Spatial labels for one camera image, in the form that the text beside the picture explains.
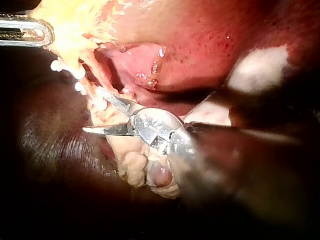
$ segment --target scissor blade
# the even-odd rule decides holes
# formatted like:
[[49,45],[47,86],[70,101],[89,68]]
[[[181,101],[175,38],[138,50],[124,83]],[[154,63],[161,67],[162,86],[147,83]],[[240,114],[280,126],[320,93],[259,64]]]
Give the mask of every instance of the scissor blade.
[[128,136],[134,137],[133,132],[128,132],[127,123],[119,123],[110,126],[86,126],[82,128],[85,132],[96,134],[102,137],[105,136]]
[[128,117],[131,117],[137,110],[146,107],[128,99],[119,97],[101,86],[97,88],[97,91],[100,92],[109,103],[114,105],[119,111],[123,112]]
[[46,47],[53,41],[53,28],[47,22],[0,13],[0,46]]

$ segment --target white tissue fragment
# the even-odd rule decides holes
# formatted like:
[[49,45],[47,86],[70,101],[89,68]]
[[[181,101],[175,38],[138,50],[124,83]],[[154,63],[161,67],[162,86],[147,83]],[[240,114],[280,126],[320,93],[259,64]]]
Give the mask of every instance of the white tissue fragment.
[[86,70],[82,65],[79,66],[79,69],[74,69],[68,66],[60,57],[58,57],[57,60],[54,60],[50,67],[53,71],[57,72],[67,70],[78,80],[83,79],[86,76]]

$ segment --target forceps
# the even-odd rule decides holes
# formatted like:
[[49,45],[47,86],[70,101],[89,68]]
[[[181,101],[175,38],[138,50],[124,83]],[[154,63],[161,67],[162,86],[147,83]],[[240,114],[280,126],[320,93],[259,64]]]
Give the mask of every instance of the forceps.
[[150,147],[166,155],[172,134],[183,127],[183,121],[173,113],[154,107],[146,107],[121,98],[116,94],[98,87],[97,91],[119,111],[129,117],[129,121],[109,126],[87,126],[85,132],[99,136],[139,137]]
[[52,26],[43,20],[0,13],[0,46],[47,47],[54,38]]

